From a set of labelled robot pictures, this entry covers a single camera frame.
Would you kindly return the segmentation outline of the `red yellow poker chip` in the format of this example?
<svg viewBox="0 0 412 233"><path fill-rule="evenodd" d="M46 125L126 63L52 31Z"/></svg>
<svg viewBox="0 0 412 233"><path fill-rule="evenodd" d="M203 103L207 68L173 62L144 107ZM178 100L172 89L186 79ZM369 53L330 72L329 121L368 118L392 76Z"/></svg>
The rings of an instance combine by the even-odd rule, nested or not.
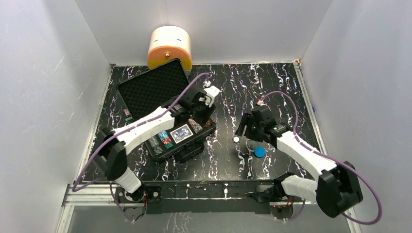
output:
<svg viewBox="0 0 412 233"><path fill-rule="evenodd" d="M205 124L205 127L208 128L212 125L212 122L210 120L208 120Z"/></svg>

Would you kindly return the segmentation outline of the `blue poker card deck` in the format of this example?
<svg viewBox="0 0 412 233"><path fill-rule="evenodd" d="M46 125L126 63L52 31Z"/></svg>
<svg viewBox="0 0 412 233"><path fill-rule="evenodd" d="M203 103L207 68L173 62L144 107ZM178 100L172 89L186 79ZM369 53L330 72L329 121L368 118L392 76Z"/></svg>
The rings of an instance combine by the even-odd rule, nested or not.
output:
<svg viewBox="0 0 412 233"><path fill-rule="evenodd" d="M170 135L176 144L194 136L188 124L180 126L179 128L170 132Z"/></svg>

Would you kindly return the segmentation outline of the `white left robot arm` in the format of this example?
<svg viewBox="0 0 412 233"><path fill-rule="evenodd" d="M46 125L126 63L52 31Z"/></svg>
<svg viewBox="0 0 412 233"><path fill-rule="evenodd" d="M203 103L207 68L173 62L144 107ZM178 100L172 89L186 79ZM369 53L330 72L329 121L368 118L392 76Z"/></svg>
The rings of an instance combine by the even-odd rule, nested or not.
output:
<svg viewBox="0 0 412 233"><path fill-rule="evenodd" d="M216 128L211 114L220 92L215 86L190 87L127 126L101 130L95 153L100 156L100 169L107 180L121 186L131 201L143 200L144 183L128 166L128 154L150 141L153 144L148 147L157 162L170 157L184 162L200 154L205 149L204 141Z"/></svg>

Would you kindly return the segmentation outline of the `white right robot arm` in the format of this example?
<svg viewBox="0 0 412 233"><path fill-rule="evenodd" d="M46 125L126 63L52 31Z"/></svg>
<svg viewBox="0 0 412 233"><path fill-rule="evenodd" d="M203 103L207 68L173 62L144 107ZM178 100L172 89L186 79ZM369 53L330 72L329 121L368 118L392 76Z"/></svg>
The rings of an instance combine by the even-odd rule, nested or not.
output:
<svg viewBox="0 0 412 233"><path fill-rule="evenodd" d="M301 178L287 172L273 180L266 189L259 188L250 197L256 201L286 201L299 197L318 204L328 217L337 217L363 201L363 194L354 166L349 162L339 165L318 155L318 150L296 137L292 128L278 123L266 105L257 106L242 115L235 138L246 137L266 142L301 165L312 178Z"/></svg>

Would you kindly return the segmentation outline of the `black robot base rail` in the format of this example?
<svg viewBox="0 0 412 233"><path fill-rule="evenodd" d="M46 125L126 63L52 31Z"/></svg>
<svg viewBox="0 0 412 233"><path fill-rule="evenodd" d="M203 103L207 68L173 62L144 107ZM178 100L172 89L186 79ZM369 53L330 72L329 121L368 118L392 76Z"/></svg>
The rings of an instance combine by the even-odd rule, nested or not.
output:
<svg viewBox="0 0 412 233"><path fill-rule="evenodd" d="M301 205L299 197L280 197L271 180L146 182L137 197L115 189L116 201L129 212L140 207L149 215L165 213L252 212L291 217Z"/></svg>

